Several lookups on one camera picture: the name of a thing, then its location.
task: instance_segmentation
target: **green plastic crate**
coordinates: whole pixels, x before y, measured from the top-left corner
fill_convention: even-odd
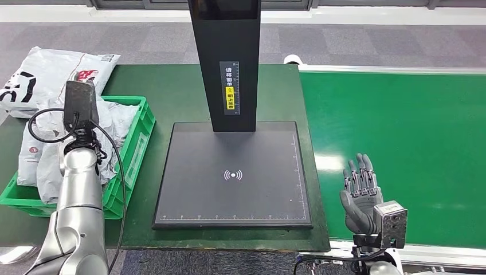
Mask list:
[[[106,101],[123,105],[138,105],[134,122],[130,126],[120,157],[125,171],[127,185],[127,205],[132,196],[134,185],[147,149],[148,140],[155,125],[155,117],[143,96],[102,96]],[[103,209],[105,219],[121,219],[123,215],[123,189],[120,175],[117,174],[105,186]],[[10,206],[35,217],[49,217],[56,210],[56,204],[46,205],[40,198],[37,188],[17,185],[17,172],[0,195],[0,205]]]

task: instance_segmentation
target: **black vertical stand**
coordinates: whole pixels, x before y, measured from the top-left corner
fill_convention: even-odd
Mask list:
[[[294,121],[256,124],[261,0],[189,0],[211,124],[174,123],[152,228],[312,227]]]
[[[189,0],[214,132],[254,132],[261,0]]]

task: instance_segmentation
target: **white plastic bag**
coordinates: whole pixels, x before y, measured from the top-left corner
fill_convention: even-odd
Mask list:
[[[44,203],[57,203],[59,197],[62,175],[58,148],[57,143],[44,145],[37,166],[37,189]]]
[[[37,165],[41,159],[42,149],[45,143],[42,143],[30,135],[27,123],[23,130],[22,147],[18,154],[18,176],[17,184],[23,186],[36,186]],[[37,126],[32,124],[32,130],[37,132]]]
[[[66,81],[76,72],[79,80],[93,80],[97,95],[101,95],[119,55],[95,56],[67,50],[34,47],[12,78],[0,89],[0,107],[10,115],[30,118],[49,100],[62,100]]]
[[[134,120],[138,106],[125,106],[118,103],[104,101],[99,98],[96,102],[98,108],[98,115],[100,118],[99,125],[113,138],[117,148],[120,150],[123,146],[125,138],[130,130],[130,126]],[[53,117],[52,125],[61,125],[62,121],[55,121]],[[106,184],[115,175],[115,166],[117,164],[116,154],[111,143],[103,133],[98,129],[96,138],[101,144],[101,150],[107,154],[107,158],[101,161],[98,166],[100,171],[101,184]],[[42,134],[54,135],[53,131],[40,131]],[[62,184],[62,176],[60,172],[58,144],[44,145],[41,159],[37,167],[37,188],[39,196],[44,203],[56,203],[59,196],[59,190]]]

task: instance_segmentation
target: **yellow label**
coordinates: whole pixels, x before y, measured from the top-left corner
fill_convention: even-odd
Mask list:
[[[234,110],[234,88],[226,87],[226,109]]]

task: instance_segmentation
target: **black cable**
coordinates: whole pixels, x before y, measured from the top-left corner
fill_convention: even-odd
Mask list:
[[[113,146],[113,149],[115,150],[116,158],[118,159],[118,163],[120,165],[121,183],[123,185],[123,216],[121,218],[120,236],[118,237],[118,244],[116,245],[115,256],[113,257],[113,260],[112,260],[112,262],[111,262],[111,264],[109,265],[109,268],[108,268],[108,274],[110,274],[111,270],[115,266],[115,262],[116,262],[116,259],[118,258],[118,254],[120,253],[120,247],[122,246],[123,230],[125,228],[125,217],[127,216],[127,205],[126,205],[127,204],[127,189],[126,189],[126,185],[125,185],[125,173],[123,172],[123,163],[122,163],[122,158],[120,157],[120,152],[118,151],[118,148],[116,148],[116,144],[113,141],[113,139],[96,122],[94,122],[93,120],[90,120],[90,122],[98,130],[100,130],[103,133],[103,135],[105,135],[107,137],[107,139],[111,143],[111,146]]]
[[[364,256],[364,257],[354,257],[354,258],[346,258],[346,257],[334,257],[334,256],[318,256],[318,257],[312,257],[312,258],[307,258],[304,260],[300,260],[295,265],[293,266],[293,275],[296,275],[297,273],[297,268],[299,267],[300,264],[303,262],[308,262],[308,261],[316,261],[316,260],[328,260],[328,261],[343,261],[343,262],[357,262],[357,261],[369,261],[372,260],[373,258],[376,258],[377,256],[380,256],[383,252],[385,252],[386,249],[381,249],[378,252],[375,252],[373,254]]]
[[[47,112],[53,112],[53,111],[60,111],[60,112],[63,112],[64,109],[62,108],[47,108],[47,109],[44,109],[44,110],[41,110],[41,111],[38,111],[37,113],[35,113],[30,119],[29,119],[29,122],[28,122],[28,125],[27,125],[27,129],[29,130],[29,133],[30,135],[32,135],[33,138],[37,139],[38,141],[40,142],[44,142],[44,143],[57,143],[57,142],[62,142],[64,140],[66,140],[68,137],[72,136],[73,133],[75,132],[75,129],[77,127],[77,124],[79,122],[79,115],[77,113],[75,113],[75,122],[74,122],[74,125],[73,127],[71,128],[71,130],[69,130],[68,134],[61,137],[60,139],[52,139],[52,140],[49,140],[49,139],[43,139],[39,136],[36,135],[36,133],[34,133],[34,131],[32,130],[32,124],[34,123],[34,121],[36,120],[36,118],[43,114],[43,113],[47,113]]]

